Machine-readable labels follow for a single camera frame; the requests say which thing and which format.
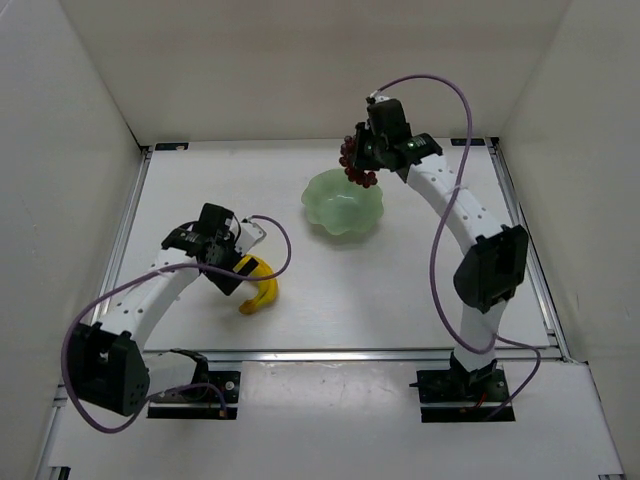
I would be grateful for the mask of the yellow fake banana bunch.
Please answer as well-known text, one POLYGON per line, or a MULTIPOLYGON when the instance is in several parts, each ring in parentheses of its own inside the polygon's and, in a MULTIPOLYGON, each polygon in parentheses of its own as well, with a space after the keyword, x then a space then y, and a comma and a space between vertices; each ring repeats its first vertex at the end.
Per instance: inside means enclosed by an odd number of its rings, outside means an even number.
MULTIPOLYGON (((272 268, 263 259, 254 255, 244 256, 234 268, 234 272, 240 273, 240 270, 245 267, 250 260, 257 262, 257 267, 250 273, 250 276, 262 277, 274 273, 272 268)), ((251 299, 245 300, 238 307, 238 311, 243 315, 253 315, 277 300, 279 287, 276 279, 257 281, 255 285, 257 286, 256 295, 251 299)))

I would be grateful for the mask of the dark red fake grapes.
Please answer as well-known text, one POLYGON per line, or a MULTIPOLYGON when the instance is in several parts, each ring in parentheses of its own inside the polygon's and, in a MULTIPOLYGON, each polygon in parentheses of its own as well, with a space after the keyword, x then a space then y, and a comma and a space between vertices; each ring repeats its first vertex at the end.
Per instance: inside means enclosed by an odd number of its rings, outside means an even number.
POLYGON ((347 179, 368 189, 378 183, 373 171, 367 172, 356 166, 356 140, 352 136, 345 136, 340 147, 339 164, 344 169, 347 179))

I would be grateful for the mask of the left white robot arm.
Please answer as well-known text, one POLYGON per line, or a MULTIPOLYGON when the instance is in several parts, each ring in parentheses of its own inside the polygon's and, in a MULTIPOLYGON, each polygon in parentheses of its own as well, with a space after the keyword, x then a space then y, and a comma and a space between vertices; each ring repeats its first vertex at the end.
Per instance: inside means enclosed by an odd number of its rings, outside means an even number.
POLYGON ((73 321, 61 352, 70 400, 131 417, 153 396, 166 391, 211 392, 205 358, 172 349, 147 358, 151 333, 183 291, 205 276, 231 295, 251 278, 257 261, 248 252, 266 236, 250 219, 205 204, 197 220, 174 228, 162 241, 144 275, 113 290, 118 302, 96 322, 73 321))

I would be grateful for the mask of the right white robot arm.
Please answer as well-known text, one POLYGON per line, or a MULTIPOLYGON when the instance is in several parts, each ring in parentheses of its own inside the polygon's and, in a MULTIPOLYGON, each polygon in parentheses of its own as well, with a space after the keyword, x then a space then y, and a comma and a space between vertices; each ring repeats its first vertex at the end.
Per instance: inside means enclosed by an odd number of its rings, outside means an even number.
POLYGON ((529 237, 521 226, 500 223, 463 189, 441 146, 428 134, 415 135, 401 102, 376 94, 368 118, 345 139, 340 163, 349 181, 369 188, 380 170, 396 173, 440 218, 436 231, 449 231, 463 255, 454 289, 463 303, 461 325, 445 388, 460 395, 480 389, 496 368, 495 342, 507 303, 523 282, 529 237))

